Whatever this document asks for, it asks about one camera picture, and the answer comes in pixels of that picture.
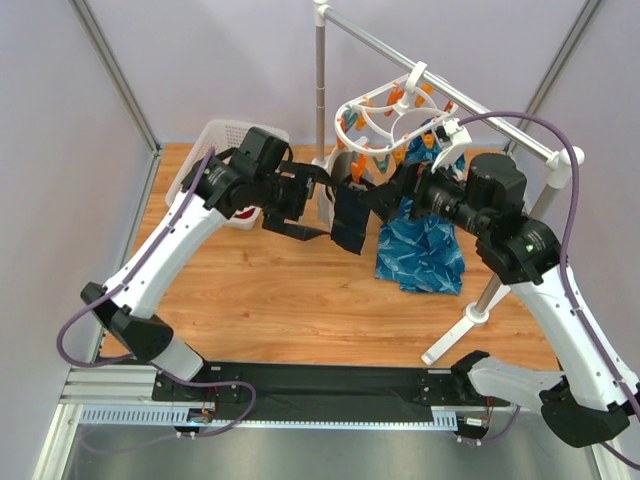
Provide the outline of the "dark navy sock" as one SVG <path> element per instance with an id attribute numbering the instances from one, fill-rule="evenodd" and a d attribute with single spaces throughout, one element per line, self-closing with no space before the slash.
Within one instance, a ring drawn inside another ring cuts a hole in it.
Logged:
<path id="1" fill-rule="evenodd" d="M 335 193 L 331 240 L 355 255 L 360 255 L 366 239 L 370 209 L 360 201 L 359 193 L 346 184 Z"/>

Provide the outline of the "teal clothes peg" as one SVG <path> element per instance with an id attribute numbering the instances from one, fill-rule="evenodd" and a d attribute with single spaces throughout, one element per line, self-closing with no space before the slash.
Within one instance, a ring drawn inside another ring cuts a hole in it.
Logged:
<path id="1" fill-rule="evenodd" d="M 376 168 L 381 174 L 386 174 L 388 172 L 390 162 L 391 162 L 390 154 L 374 155 L 372 159 L 373 159 L 374 165 L 376 166 Z"/>

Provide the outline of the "cream beige sock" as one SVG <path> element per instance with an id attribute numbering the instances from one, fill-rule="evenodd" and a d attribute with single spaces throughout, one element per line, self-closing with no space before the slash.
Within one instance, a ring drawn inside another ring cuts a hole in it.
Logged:
<path id="1" fill-rule="evenodd" d="M 322 167 L 335 182 L 342 182 L 347 174 L 344 172 L 344 161 L 347 151 L 335 146 L 331 153 L 323 159 L 315 158 L 312 164 Z M 316 203 L 318 206 L 319 220 L 331 227 L 334 219 L 335 194 L 334 189 L 330 186 L 321 185 L 317 194 Z"/>

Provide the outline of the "orange clothes peg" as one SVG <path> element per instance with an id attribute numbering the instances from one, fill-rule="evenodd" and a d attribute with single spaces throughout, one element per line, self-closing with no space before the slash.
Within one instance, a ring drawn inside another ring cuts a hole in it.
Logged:
<path id="1" fill-rule="evenodd" d="M 352 181 L 359 184 L 366 173 L 366 162 L 352 162 L 350 164 Z"/>

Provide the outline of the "white round clip hanger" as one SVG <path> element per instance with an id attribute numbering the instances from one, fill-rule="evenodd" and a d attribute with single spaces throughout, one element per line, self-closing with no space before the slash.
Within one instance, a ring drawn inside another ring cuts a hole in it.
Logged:
<path id="1" fill-rule="evenodd" d="M 333 120 L 337 145 L 358 153 L 390 153 L 447 120 L 458 110 L 449 100 L 443 106 L 435 88 L 423 79 L 427 64 L 416 66 L 341 105 Z"/>

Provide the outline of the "grey sock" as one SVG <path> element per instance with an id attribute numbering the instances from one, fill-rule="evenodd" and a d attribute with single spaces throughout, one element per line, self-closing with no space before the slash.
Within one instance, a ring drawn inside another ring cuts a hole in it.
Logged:
<path id="1" fill-rule="evenodd" d="M 359 184 L 352 181 L 350 164 L 352 162 L 366 162 L 366 173 Z M 337 189 L 340 185 L 353 183 L 356 188 L 371 189 L 374 187 L 373 176 L 367 168 L 367 159 L 357 152 L 342 152 L 333 161 L 330 176 L 333 181 L 332 188 Z"/>

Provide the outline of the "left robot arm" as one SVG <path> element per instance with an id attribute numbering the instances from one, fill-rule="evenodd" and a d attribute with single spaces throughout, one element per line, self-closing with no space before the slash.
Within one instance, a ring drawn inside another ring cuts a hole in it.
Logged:
<path id="1" fill-rule="evenodd" d="M 140 249 L 106 282 L 88 283 L 81 298 L 129 358 L 154 366 L 161 379 L 185 389 L 213 389 L 216 382 L 203 356 L 157 313 L 191 257 L 247 207 L 261 209 L 263 228 L 274 233 L 297 240 L 322 235 L 322 230 L 298 222 L 316 189 L 330 193 L 335 209 L 346 209 L 334 215 L 332 240 L 358 253 L 369 218 L 358 194 L 371 186 L 368 175 L 350 165 L 295 162 L 287 141 L 253 126 L 239 145 L 210 148 L 196 160 Z"/>

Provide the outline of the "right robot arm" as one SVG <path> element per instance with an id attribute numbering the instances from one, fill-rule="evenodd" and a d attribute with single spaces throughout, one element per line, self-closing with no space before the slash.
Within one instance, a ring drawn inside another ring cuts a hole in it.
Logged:
<path id="1" fill-rule="evenodd" d="M 395 218 L 402 199 L 410 215 L 436 215 L 476 239 L 482 262 L 532 314 L 561 366 L 529 370 L 474 351 L 452 368 L 466 390 L 542 416 L 566 444 L 581 448 L 615 439 L 639 402 L 638 376 L 604 340 L 553 230 L 523 211 L 525 175 L 504 154 L 472 159 L 465 180 L 427 162 L 401 164 L 359 200 L 381 220 Z"/>

